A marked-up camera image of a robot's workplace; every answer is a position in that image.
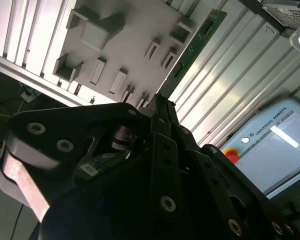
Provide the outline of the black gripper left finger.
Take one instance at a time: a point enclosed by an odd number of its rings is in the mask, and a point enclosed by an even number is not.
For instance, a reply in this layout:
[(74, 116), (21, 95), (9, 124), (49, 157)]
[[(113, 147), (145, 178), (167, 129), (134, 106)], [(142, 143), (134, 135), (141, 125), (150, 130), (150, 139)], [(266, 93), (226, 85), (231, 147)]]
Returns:
[(133, 155), (141, 129), (172, 127), (167, 100), (26, 111), (8, 121), (0, 170), (3, 191), (25, 202), (40, 223), (62, 195)]

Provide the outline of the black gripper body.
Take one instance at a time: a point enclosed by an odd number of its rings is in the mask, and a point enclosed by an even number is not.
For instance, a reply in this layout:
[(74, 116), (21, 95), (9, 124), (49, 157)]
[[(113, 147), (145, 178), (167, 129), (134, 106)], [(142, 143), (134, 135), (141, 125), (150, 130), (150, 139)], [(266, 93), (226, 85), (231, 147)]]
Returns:
[(140, 129), (129, 159), (52, 204), (39, 239), (202, 240), (181, 160), (172, 127)]

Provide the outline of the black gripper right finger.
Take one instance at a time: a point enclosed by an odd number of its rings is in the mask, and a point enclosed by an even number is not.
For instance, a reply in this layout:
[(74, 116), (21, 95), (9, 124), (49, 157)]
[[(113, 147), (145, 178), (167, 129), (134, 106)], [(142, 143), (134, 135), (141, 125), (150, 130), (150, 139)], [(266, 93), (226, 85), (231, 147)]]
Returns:
[(214, 145), (199, 147), (167, 102), (173, 137), (189, 168), (190, 207), (202, 240), (298, 240), (300, 233)]

